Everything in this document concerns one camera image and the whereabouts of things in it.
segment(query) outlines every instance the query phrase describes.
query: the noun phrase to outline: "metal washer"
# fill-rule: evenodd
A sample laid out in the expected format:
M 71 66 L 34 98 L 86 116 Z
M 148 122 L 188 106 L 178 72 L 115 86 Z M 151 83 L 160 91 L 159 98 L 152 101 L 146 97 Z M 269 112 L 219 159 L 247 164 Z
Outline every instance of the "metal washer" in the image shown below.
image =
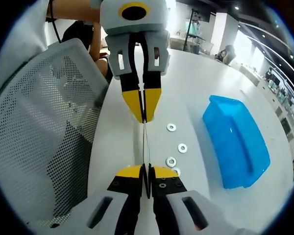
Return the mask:
M 173 123 L 169 123 L 167 125 L 167 130 L 171 132 L 176 131 L 176 126 Z
M 187 152 L 187 146 L 184 143 L 180 143 L 177 147 L 178 151 L 180 153 L 186 153 Z
M 168 157 L 166 160 L 166 164 L 168 167 L 175 167 L 176 166 L 176 159 L 174 157 Z
M 175 172 L 177 173 L 178 176 L 181 175 L 181 170 L 180 170 L 180 168 L 178 168 L 178 167 L 173 167 L 173 168 L 171 168 L 171 170 L 175 171 Z

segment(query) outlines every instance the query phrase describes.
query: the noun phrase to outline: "person's arm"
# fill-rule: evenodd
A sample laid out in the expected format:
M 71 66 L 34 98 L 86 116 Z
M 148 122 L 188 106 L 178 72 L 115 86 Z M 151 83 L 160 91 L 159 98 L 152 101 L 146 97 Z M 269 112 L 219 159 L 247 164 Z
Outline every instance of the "person's arm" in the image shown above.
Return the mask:
M 94 61 L 97 61 L 100 58 L 101 49 L 101 25 L 98 23 L 93 23 L 93 27 L 93 39 L 90 44 L 89 54 Z
M 100 21 L 100 8 L 91 8 L 89 0 L 53 0 L 52 11 L 56 19 L 97 23 Z M 50 4 L 47 16 L 50 17 Z
M 108 62 L 105 59 L 100 59 L 100 49 L 101 49 L 101 25 L 98 23 L 93 23 L 94 32 L 93 39 L 90 44 L 89 54 L 96 63 L 98 69 L 105 77 L 108 71 Z
M 230 64 L 230 53 L 229 52 L 225 55 L 222 62 L 225 63 L 226 65 Z

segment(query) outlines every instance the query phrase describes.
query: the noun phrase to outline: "screw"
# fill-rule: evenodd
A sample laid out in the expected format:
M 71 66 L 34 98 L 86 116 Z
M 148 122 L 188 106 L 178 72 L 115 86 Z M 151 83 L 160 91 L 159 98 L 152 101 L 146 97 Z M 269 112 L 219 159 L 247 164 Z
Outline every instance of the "screw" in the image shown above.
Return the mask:
M 159 184 L 160 188 L 165 188 L 167 185 L 166 184 Z

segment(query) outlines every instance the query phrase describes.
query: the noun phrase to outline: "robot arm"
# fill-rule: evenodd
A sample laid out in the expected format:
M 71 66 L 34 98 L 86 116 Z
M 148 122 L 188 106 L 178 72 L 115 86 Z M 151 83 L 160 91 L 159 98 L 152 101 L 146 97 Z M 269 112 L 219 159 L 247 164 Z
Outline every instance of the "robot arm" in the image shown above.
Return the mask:
M 100 4 L 100 0 L 92 1 L 91 6 Z M 111 52 L 111 71 L 120 79 L 123 98 L 140 123 L 153 119 L 161 95 L 161 75 L 169 64 L 167 15 L 165 0 L 103 0 L 100 6 L 100 23 L 108 35 L 106 42 Z M 135 68 L 136 43 L 144 52 L 143 92 Z M 160 57 L 158 66 L 155 50 Z M 119 65 L 119 54 L 124 69 Z
M 230 225 L 222 211 L 196 191 L 187 191 L 177 173 L 135 165 L 119 171 L 106 191 L 74 207 L 70 219 L 46 234 L 134 235 L 145 183 L 152 191 L 160 235 L 257 235 Z
M 100 8 L 100 5 L 103 0 L 89 0 L 91 8 Z

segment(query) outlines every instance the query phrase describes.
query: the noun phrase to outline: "person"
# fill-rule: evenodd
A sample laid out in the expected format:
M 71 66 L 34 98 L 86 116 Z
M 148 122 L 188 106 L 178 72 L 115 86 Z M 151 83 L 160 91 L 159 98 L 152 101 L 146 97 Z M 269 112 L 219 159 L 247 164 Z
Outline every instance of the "person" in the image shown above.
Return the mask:
M 220 51 L 217 55 L 215 55 L 216 60 L 220 60 L 226 65 L 230 64 L 230 62 L 236 57 L 235 49 L 232 45 L 227 45 L 224 50 Z
M 110 83 L 112 71 L 108 64 L 106 53 L 100 53 L 101 49 L 101 25 L 98 23 L 88 24 L 83 21 L 75 21 L 63 34 L 62 42 L 78 38 L 89 50 L 89 54 L 97 65 L 102 75 Z
M 271 77 L 272 77 L 272 67 L 270 67 L 268 69 L 268 71 L 266 72 L 266 75 L 265 75 L 265 78 L 267 81 L 269 81 L 271 79 Z
M 100 9 L 91 8 L 89 0 L 32 0 L 26 5 L 16 2 L 21 15 L 13 15 L 14 22 L 0 32 L 0 89 L 15 71 L 33 57 L 48 49 L 45 35 L 46 16 L 50 15 L 52 5 L 55 19 L 71 19 L 99 24 Z M 98 58 L 96 47 L 91 52 L 92 58 Z

